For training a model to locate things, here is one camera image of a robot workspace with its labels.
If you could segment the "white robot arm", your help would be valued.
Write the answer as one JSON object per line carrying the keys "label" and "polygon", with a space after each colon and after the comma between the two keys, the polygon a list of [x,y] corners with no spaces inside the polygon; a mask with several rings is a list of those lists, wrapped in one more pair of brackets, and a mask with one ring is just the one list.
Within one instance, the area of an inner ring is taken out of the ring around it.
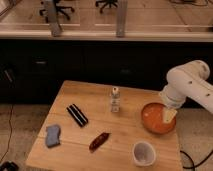
{"label": "white robot arm", "polygon": [[213,85],[207,82],[210,68],[202,60],[194,60],[170,69],[167,84],[159,96],[169,109],[179,109],[190,98],[213,114]]}

